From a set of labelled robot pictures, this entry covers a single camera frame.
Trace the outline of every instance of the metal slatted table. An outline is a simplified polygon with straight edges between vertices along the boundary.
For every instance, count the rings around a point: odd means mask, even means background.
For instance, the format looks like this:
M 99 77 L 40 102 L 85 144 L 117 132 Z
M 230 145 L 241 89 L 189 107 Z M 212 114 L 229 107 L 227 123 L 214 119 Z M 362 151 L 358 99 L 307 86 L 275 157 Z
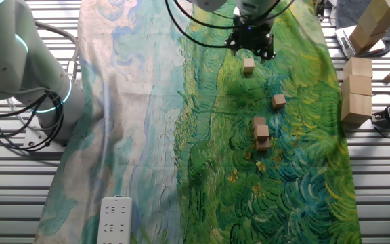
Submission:
M 34 17 L 44 23 L 77 35 L 81 1 L 28 1 Z M 323 33 L 329 52 L 337 69 L 341 84 L 345 58 L 330 25 L 330 11 L 323 21 Z M 67 39 L 39 30 L 39 34 L 65 68 L 74 52 L 74 45 Z M 373 111 L 390 105 L 390 83 L 383 78 L 390 72 L 390 53 L 373 60 L 374 78 L 372 90 Z M 6 103 L 0 102 L 0 112 L 9 112 Z M 5 131 L 22 126 L 17 118 L 1 121 Z M 362 241 L 365 244 L 390 244 L 390 139 L 374 131 L 367 121 L 359 129 L 346 129 L 353 168 L 357 210 L 360 218 Z M 14 138 L 22 145 L 24 134 Z M 61 155 L 24 158 L 0 145 L 0 243 L 32 243 L 39 223 L 53 175 Z

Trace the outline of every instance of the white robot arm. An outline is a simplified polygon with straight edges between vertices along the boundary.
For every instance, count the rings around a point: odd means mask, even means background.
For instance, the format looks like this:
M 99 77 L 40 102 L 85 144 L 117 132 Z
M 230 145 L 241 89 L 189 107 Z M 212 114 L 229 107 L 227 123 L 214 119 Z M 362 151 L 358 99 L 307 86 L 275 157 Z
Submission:
M 67 142 L 82 113 L 84 95 L 42 42 L 25 1 L 0 0 L 0 100 L 14 96 L 28 106 L 43 95 L 43 90 L 27 92 L 37 88 L 59 95 L 64 121 L 55 139 Z M 50 99 L 40 105 L 37 116 L 43 127 L 59 119 Z

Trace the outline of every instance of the painted cloth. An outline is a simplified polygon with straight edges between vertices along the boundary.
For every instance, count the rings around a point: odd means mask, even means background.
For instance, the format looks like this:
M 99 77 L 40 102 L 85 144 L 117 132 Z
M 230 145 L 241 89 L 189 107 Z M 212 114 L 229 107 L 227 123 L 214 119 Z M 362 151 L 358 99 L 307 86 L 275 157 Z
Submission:
M 172 9 L 203 43 L 229 35 Z M 163 1 L 82 1 L 86 105 L 35 243 L 96 244 L 101 200 L 114 195 L 133 199 L 132 243 L 360 243 L 341 95 L 313 1 L 296 0 L 272 33 L 276 59 L 255 58 L 243 75 L 252 53 L 192 43 Z M 254 149 L 255 116 L 272 135 L 266 153 Z

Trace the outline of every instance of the black mount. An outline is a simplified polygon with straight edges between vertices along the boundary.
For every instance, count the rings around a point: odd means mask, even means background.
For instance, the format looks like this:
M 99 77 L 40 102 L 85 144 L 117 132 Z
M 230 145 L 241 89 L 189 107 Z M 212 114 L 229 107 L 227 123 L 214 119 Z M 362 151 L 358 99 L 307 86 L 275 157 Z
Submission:
M 243 25 L 240 16 L 234 16 L 235 26 Z M 262 60 L 271 60 L 275 58 L 274 35 L 270 33 L 271 26 L 261 24 L 259 26 L 245 26 L 234 29 L 230 36 L 225 40 L 225 44 L 233 51 L 247 49 L 252 51 Z

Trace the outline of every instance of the electrical outlet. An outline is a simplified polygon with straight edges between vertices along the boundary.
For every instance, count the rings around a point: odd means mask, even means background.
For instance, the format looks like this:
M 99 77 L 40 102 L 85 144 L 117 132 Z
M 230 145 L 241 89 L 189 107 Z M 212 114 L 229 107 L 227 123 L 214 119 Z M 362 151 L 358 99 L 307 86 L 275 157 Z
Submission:
M 130 197 L 102 199 L 97 244 L 130 244 L 132 205 Z

